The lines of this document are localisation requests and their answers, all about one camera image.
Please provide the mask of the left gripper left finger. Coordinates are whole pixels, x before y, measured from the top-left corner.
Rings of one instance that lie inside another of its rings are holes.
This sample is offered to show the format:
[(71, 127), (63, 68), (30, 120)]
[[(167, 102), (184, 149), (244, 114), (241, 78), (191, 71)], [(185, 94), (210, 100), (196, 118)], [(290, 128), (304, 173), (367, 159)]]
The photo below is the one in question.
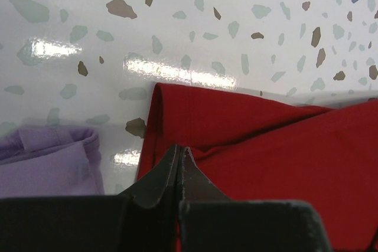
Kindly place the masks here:
[(117, 195), (6, 198), (2, 251), (175, 251), (181, 148)]

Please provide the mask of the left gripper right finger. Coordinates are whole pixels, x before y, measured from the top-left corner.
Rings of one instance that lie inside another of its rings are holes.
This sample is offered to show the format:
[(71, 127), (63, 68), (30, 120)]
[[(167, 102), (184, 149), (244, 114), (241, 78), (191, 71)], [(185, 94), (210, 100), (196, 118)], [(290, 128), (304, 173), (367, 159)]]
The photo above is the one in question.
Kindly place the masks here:
[(331, 251), (316, 210), (299, 200), (233, 201), (185, 147), (178, 168), (181, 251)]

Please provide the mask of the red t shirt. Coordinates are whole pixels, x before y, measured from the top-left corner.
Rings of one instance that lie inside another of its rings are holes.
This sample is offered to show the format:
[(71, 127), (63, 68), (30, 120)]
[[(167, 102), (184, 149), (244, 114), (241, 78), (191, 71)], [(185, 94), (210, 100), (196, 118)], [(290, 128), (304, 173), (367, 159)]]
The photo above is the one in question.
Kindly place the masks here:
[(300, 199), (338, 251), (377, 250), (377, 101), (342, 109), (158, 83), (138, 176), (172, 145), (233, 199)]

